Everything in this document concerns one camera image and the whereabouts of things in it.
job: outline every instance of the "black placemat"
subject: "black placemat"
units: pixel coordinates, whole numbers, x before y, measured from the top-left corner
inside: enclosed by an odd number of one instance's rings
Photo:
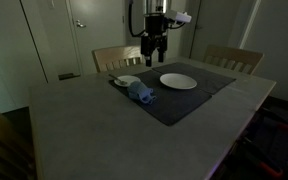
[[[161,75],[161,73],[152,70],[135,74],[134,76],[139,77],[147,87],[154,89],[154,95],[157,96],[157,99],[151,105],[144,105],[139,101],[134,102],[167,126],[180,121],[211,98],[210,94],[197,88],[177,90],[166,87],[160,82]],[[117,86],[114,81],[109,82],[121,93],[128,96],[127,88]]]
[[[198,89],[201,89],[210,94],[216,94],[226,85],[235,81],[234,78],[226,77],[184,63],[168,64],[165,66],[153,68],[153,70],[162,74],[178,73],[187,75],[197,82]]]

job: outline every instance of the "white plate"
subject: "white plate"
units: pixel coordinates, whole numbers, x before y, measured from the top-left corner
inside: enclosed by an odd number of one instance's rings
[[[135,76],[126,75],[126,76],[119,76],[118,78],[119,78],[120,80],[122,80],[122,81],[127,82],[127,84],[123,84],[123,85],[122,85],[122,84],[120,84],[117,80],[114,80],[114,83],[115,83],[116,85],[122,86],[122,87],[129,87],[129,86],[131,85],[131,83],[134,82],[134,81],[140,81],[140,82],[141,82],[140,78],[135,77]]]
[[[197,85],[196,81],[191,77],[176,73],[164,74],[160,77],[160,81],[174,89],[192,89]]]

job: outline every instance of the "chair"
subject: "chair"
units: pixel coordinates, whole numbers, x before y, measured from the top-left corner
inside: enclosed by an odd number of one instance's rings
[[[253,74],[263,56],[263,53],[209,45],[206,49],[203,62],[233,71]]]
[[[33,147],[0,114],[0,179],[35,179]]]
[[[142,64],[140,46],[119,46],[93,50],[97,72]]]

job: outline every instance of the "gray tabletop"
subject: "gray tabletop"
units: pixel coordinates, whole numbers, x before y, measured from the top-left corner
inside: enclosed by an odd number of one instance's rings
[[[171,127],[113,88],[108,73],[31,88],[38,178],[208,179],[275,82],[185,58],[153,66],[178,61],[237,80]]]

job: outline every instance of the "wooden chair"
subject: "wooden chair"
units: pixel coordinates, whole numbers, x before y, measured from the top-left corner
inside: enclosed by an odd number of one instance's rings
[[[203,62],[233,71],[253,74],[263,56],[263,53],[209,45],[206,49]]]
[[[140,46],[119,46],[93,50],[97,72],[142,64]]]
[[[33,147],[0,114],[0,179],[35,179]]]

